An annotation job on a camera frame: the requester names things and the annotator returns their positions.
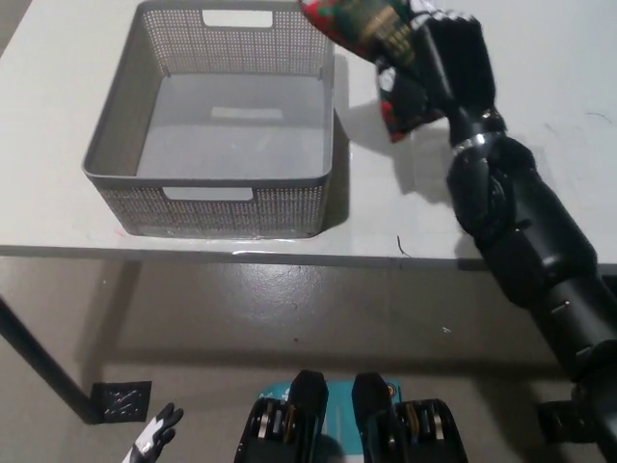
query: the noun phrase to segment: metal ring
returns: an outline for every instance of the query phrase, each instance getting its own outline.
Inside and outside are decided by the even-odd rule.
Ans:
[[[488,133],[478,133],[477,135],[473,135],[471,138],[462,141],[457,146],[452,148],[452,152],[455,156],[458,156],[465,150],[469,148],[478,148],[482,145],[486,145],[491,140],[493,140],[498,135],[503,135],[504,132],[488,132]]]

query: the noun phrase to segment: metal bracket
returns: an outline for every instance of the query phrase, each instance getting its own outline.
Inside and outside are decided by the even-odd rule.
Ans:
[[[101,411],[102,422],[145,422],[152,383],[94,383],[93,405]]]

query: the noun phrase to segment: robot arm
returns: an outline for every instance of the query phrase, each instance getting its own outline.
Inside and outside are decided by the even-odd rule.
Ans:
[[[530,311],[605,458],[617,461],[617,300],[596,252],[531,151],[507,136],[480,23],[432,12],[412,28],[429,98],[450,125],[456,217],[508,299]]]

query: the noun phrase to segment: gray mesh basket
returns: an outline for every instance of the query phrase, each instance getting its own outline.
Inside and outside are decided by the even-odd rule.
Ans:
[[[132,234],[315,235],[333,57],[295,2],[143,3],[84,171]]]

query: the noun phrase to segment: table leg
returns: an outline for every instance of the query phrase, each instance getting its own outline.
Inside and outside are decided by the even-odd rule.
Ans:
[[[40,345],[1,298],[0,335],[83,422],[87,424],[103,422],[102,411]]]

